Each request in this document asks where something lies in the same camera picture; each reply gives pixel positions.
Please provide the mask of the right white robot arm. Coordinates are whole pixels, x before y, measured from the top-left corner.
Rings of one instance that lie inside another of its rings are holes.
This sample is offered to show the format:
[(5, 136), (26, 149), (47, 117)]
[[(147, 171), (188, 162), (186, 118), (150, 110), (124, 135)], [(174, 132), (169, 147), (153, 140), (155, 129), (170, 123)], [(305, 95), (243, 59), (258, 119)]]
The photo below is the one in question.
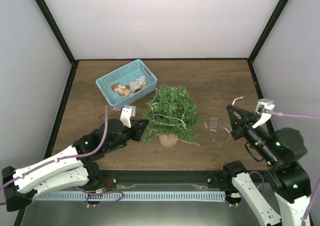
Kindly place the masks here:
[(246, 139), (246, 150), (254, 149), (269, 167), (269, 184), (277, 199), (280, 213), (274, 212), (240, 161), (223, 166), (223, 184), (235, 187), (246, 201), (261, 226), (309, 226), (308, 207), (312, 202), (311, 182), (299, 164), (307, 148), (301, 133), (285, 127), (271, 134), (262, 125), (271, 117), (272, 103), (260, 101), (255, 112), (229, 104), (226, 107), (230, 135), (234, 140)]

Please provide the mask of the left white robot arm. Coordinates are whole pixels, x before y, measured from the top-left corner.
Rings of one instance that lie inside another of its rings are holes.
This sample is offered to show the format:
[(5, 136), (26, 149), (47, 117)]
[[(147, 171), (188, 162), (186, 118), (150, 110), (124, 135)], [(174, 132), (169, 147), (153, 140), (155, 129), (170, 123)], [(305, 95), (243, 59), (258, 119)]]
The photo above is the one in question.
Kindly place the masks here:
[(8, 212), (14, 212), (54, 191), (97, 188), (102, 175), (96, 161), (126, 147), (130, 140), (139, 142), (148, 123), (147, 119), (136, 119), (126, 126), (112, 118), (51, 157), (23, 168), (3, 168), (0, 188), (4, 192), (3, 205)]

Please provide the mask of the small green christmas tree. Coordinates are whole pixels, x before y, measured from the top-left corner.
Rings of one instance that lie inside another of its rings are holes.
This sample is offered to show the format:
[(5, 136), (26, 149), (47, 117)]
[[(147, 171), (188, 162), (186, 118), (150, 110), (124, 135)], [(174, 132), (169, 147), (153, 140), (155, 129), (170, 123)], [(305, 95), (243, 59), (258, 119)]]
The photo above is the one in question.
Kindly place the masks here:
[(200, 117), (195, 102), (183, 85), (162, 85), (147, 103), (143, 118), (149, 123), (143, 141), (149, 143), (158, 136), (168, 136), (180, 142), (199, 145), (194, 139)]

